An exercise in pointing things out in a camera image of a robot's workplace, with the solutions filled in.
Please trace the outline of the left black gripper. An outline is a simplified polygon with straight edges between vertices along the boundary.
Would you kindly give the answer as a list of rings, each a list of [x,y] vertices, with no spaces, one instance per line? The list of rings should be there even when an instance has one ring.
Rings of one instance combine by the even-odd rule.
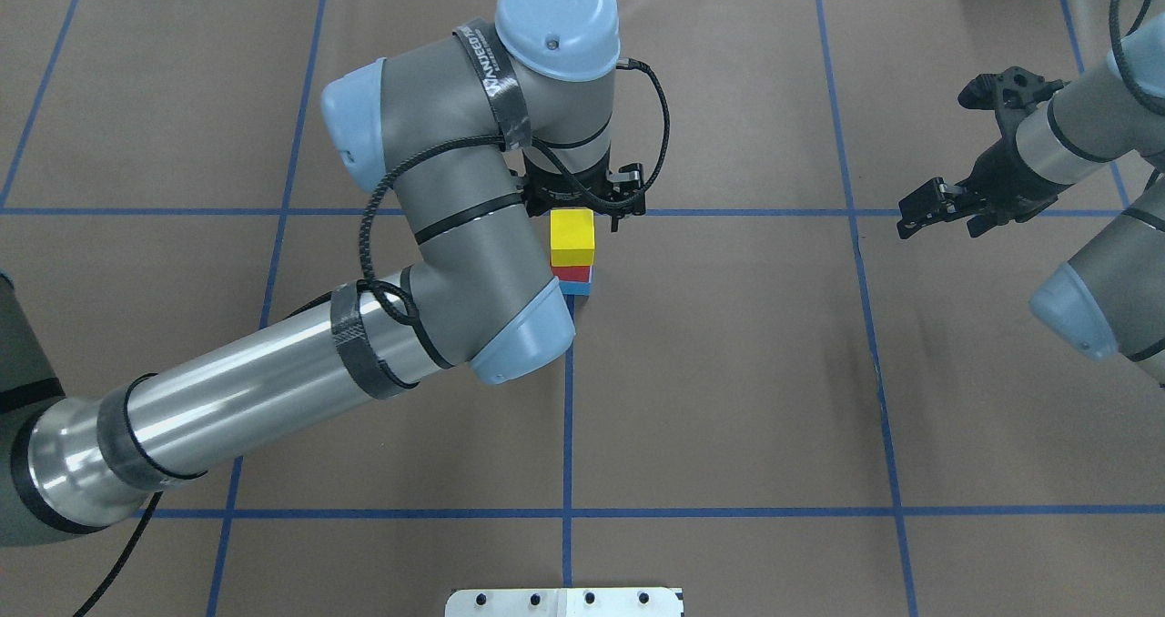
[[[617,234],[628,217],[647,212],[645,173],[642,164],[620,166],[610,172],[606,162],[567,178],[528,162],[518,176],[518,190],[529,217],[551,210],[591,210],[609,217],[609,231]]]

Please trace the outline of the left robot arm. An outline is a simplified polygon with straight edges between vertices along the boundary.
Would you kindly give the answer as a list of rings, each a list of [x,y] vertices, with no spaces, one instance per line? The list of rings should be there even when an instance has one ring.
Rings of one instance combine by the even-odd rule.
[[[574,325],[530,219],[643,215],[656,180],[609,168],[616,0],[497,0],[495,17],[329,83],[320,108],[368,193],[360,278],[100,399],[70,397],[3,276],[3,546],[129,519],[247,451],[459,366],[501,384]]]

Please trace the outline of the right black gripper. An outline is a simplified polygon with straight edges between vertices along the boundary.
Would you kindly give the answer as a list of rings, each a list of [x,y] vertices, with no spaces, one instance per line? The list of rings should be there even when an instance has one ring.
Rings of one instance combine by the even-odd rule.
[[[970,237],[1015,220],[1025,224],[1057,203],[1066,187],[1037,172],[1021,156],[1017,135],[1037,107],[1065,87],[1062,79],[1046,79],[1012,66],[998,75],[977,75],[958,92],[963,108],[994,112],[1001,136],[979,154],[966,180],[949,183],[932,177],[898,203],[901,239],[939,222],[968,219]]]

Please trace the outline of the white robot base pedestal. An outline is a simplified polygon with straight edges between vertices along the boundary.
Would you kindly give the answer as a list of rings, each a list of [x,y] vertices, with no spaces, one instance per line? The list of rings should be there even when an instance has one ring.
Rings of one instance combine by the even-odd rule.
[[[463,589],[445,616],[684,616],[682,589],[580,587]]]

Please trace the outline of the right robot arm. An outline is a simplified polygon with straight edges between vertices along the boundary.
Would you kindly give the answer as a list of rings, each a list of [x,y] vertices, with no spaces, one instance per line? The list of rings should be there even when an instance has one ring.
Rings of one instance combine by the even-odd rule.
[[[1028,224],[1071,187],[1135,154],[1151,166],[1136,197],[1031,295],[1036,319],[1087,359],[1120,356],[1162,384],[1162,14],[1141,0],[1123,24],[1108,0],[1109,52],[1072,81],[1012,66],[977,75],[958,94],[990,112],[998,139],[963,180],[933,177],[898,203],[897,234],[965,220],[981,237]]]

